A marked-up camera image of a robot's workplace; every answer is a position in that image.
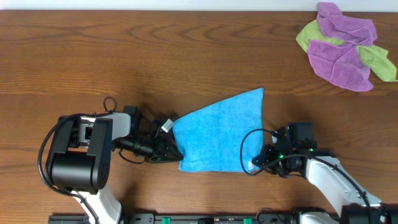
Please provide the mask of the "blue microfiber cloth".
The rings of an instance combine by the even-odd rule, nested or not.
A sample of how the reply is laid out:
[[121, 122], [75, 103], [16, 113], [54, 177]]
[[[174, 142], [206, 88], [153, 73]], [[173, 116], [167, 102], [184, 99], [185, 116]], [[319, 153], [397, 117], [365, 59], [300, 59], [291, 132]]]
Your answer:
[[184, 172], [248, 172], [264, 144], [262, 102], [258, 88], [213, 103], [174, 122]]

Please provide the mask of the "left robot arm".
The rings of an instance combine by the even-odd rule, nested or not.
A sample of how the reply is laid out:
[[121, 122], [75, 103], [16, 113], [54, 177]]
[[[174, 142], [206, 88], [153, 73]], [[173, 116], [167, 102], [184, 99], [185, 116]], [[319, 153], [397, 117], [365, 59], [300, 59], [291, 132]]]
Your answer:
[[123, 212], [107, 184], [111, 153], [129, 151], [144, 162], [180, 162], [172, 134], [173, 121], [157, 123], [157, 130], [142, 133], [138, 107], [103, 114], [61, 116], [44, 143], [50, 143], [47, 159], [38, 156], [42, 180], [55, 192], [75, 198], [88, 216], [83, 223], [137, 223], [138, 217]]

